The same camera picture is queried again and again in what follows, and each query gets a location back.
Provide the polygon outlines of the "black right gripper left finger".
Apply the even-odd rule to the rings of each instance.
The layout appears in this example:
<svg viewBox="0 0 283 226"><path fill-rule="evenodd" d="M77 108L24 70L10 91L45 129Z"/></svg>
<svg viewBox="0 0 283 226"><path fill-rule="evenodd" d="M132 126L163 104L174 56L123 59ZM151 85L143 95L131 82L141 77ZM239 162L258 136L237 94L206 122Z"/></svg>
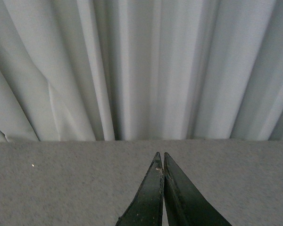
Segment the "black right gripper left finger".
<svg viewBox="0 0 283 226"><path fill-rule="evenodd" d="M117 226L161 226L164 200L163 164L157 152L132 202Z"/></svg>

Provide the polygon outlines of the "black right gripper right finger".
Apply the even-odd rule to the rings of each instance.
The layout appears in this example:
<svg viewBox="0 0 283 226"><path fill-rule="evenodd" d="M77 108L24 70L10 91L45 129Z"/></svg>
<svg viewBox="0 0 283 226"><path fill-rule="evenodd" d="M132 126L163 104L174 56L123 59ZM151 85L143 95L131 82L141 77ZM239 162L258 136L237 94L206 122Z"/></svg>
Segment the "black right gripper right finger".
<svg viewBox="0 0 283 226"><path fill-rule="evenodd" d="M170 226L229 226L174 161L164 153L164 198Z"/></svg>

